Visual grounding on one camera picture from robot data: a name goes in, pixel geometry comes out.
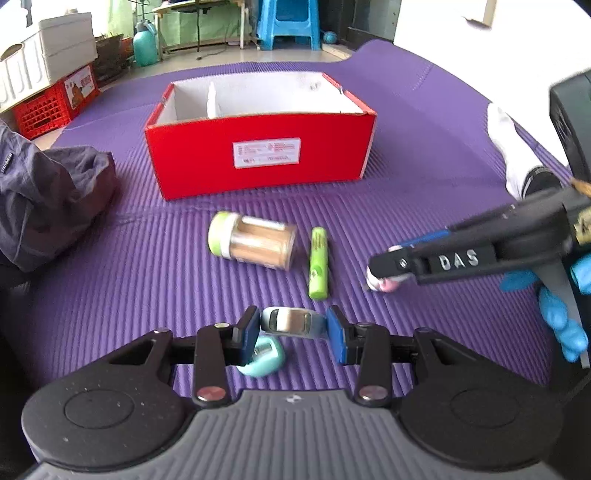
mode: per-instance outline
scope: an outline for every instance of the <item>green highlighter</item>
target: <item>green highlighter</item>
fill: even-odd
[[[326,230],[321,226],[312,229],[308,295],[312,300],[325,300],[329,296],[329,246]]]

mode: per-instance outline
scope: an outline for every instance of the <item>gray cloth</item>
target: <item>gray cloth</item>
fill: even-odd
[[[0,122],[0,250],[31,272],[71,246],[116,187],[110,153],[37,146]]]

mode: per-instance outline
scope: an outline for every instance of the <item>ribbed mat surface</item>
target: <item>ribbed mat surface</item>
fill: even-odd
[[[378,112],[364,179],[163,201],[143,126],[168,83],[270,70],[324,71]],[[372,254],[511,200],[502,157],[486,134],[487,103],[448,72],[381,41],[339,63],[242,63],[113,87],[66,128],[56,145],[112,151],[121,192],[82,241],[38,281],[5,299],[0,328],[32,378],[43,384],[157,326],[192,335],[203,325],[234,322],[249,304],[323,312],[337,303],[349,318],[374,320],[392,333],[432,327],[544,382],[550,337],[531,290],[501,293],[500,277],[428,287],[409,281],[390,295],[362,288]],[[566,169],[520,133],[566,178]],[[207,139],[196,138],[196,150],[201,141]],[[221,209],[297,224],[301,254],[293,269],[285,273],[211,255],[207,227]],[[325,226],[331,239],[331,296],[323,302],[307,297],[304,251],[315,225]],[[253,380],[228,368],[233,388],[353,385],[354,368],[337,366],[324,342],[283,343],[284,369]],[[177,389],[188,394],[189,385],[189,369],[181,369]],[[397,367],[396,393],[410,385],[408,371]]]

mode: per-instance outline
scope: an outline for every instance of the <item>blue glove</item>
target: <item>blue glove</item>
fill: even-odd
[[[579,259],[572,266],[570,274],[581,293],[591,295],[591,254]],[[539,278],[531,270],[510,272],[501,282],[501,290],[520,290],[538,280]],[[554,330],[564,358],[571,363],[576,362],[580,354],[589,346],[587,334],[577,322],[569,319],[564,302],[550,293],[546,287],[540,289],[538,304],[542,318]]]

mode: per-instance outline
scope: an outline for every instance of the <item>jar of brown powder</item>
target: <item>jar of brown powder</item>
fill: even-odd
[[[207,243],[214,255],[288,270],[297,228],[233,212],[218,212]]]

